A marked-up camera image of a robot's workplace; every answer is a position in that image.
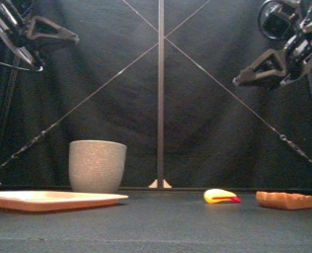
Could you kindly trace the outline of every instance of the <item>wooden tray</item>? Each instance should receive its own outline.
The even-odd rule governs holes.
[[[0,209],[16,211],[61,211],[96,208],[117,203],[128,196],[56,191],[0,192]]]

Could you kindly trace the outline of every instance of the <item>ceramic cup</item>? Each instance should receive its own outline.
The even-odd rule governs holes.
[[[104,140],[76,140],[68,147],[71,190],[113,194],[119,188],[127,146]]]

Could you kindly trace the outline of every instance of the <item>black curtain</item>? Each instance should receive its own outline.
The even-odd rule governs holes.
[[[232,84],[263,51],[282,47],[259,34],[262,2],[164,0],[163,177],[172,187],[312,189],[312,164],[279,136],[312,159],[308,79],[272,91]],[[46,55],[42,73],[16,74],[0,163],[57,125],[0,170],[0,181],[68,185],[69,142],[104,139],[128,146],[121,186],[145,187],[156,178],[157,2],[57,0],[33,7],[80,42]],[[8,80],[0,77],[0,87]]]

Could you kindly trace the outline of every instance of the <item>black cable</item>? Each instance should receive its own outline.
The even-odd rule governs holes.
[[[14,69],[14,70],[20,70],[20,71],[28,71],[28,72],[41,72],[44,70],[44,68],[41,66],[37,69],[29,69],[29,68],[22,68],[22,67],[13,66],[13,65],[6,64],[1,61],[0,61],[0,66],[8,67],[8,68]]]

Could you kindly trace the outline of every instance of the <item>orange sponge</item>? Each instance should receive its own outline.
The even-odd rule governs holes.
[[[312,209],[312,196],[300,194],[256,192],[256,202],[263,208],[270,209]]]

